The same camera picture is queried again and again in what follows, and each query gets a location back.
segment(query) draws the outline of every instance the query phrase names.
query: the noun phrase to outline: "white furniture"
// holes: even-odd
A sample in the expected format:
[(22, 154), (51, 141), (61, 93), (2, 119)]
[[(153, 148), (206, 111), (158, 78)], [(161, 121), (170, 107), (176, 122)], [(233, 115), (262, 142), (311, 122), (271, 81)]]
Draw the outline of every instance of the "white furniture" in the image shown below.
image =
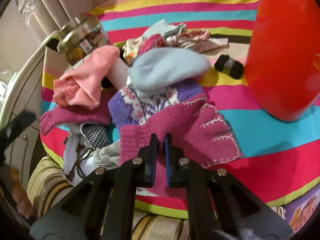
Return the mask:
[(29, 171), (34, 147), (39, 136), (39, 118), (42, 115), (42, 72), (45, 47), (55, 35), (47, 37), (37, 51), (17, 74), (12, 90), (6, 95), (0, 113), (0, 127), (4, 127), (10, 120), (27, 109), (36, 114), (37, 120), (31, 124), (6, 149), (6, 163), (17, 168), (23, 187), (27, 188)]

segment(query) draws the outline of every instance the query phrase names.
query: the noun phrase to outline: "black roll of tape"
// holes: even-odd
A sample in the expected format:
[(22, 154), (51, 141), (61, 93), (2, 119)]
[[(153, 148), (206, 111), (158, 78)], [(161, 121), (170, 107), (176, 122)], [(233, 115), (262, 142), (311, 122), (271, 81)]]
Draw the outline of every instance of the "black roll of tape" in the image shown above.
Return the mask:
[(240, 79), (244, 70), (243, 65), (229, 57), (229, 55), (220, 55), (214, 67), (219, 72), (225, 73), (234, 79)]

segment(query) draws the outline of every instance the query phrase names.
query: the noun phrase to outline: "lavender fabric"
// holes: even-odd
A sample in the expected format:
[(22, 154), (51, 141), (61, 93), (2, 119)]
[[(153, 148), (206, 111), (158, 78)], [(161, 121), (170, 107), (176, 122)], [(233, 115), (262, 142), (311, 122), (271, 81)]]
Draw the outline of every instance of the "lavender fabric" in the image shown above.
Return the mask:
[(195, 80), (185, 79), (167, 86), (162, 94), (139, 98), (133, 85), (129, 84), (113, 96), (108, 106), (112, 120), (120, 131), (123, 125), (142, 125), (149, 117), (167, 106), (178, 104), (202, 92)]
[(62, 123), (99, 123), (108, 125), (110, 123), (110, 112), (108, 102), (112, 98), (108, 90), (101, 91), (100, 105), (92, 110), (82, 106), (56, 106), (51, 111), (45, 112), (40, 118), (40, 130), (47, 135), (54, 126)]

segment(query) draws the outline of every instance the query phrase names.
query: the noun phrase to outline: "jar label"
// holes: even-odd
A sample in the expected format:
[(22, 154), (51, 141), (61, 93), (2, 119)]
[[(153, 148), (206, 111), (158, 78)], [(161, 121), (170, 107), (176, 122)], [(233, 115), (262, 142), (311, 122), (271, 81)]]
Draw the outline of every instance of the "jar label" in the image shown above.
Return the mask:
[(84, 39), (81, 43), (80, 43), (80, 47), (83, 49), (83, 51), (86, 54), (89, 54), (92, 51), (92, 46), (89, 43), (89, 41), (87, 39)]

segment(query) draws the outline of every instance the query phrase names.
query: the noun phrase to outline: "striped blanket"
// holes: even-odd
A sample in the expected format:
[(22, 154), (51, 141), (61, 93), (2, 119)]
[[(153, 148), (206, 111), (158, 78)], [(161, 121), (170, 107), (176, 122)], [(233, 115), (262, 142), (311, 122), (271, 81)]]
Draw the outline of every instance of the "striped blanket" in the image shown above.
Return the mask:
[[(229, 47), (207, 55), (212, 66), (218, 56), (229, 54), (245, 64), (259, 0), (110, 0), (90, 12), (99, 17), (110, 41), (121, 46), (155, 22), (187, 29), (208, 28), (212, 37), (228, 37)], [(53, 79), (59, 73), (45, 66), (44, 111), (52, 109)], [(320, 182), (320, 100), (296, 122), (281, 122), (268, 115), (250, 93), (245, 78), (233, 80), (211, 68), (199, 81), (210, 101), (232, 127), (244, 158), (220, 165), (269, 206), (286, 204)], [(67, 135), (54, 128), (41, 140), (61, 164)], [(179, 199), (137, 196), (136, 207), (166, 216), (187, 218), (186, 203)]]

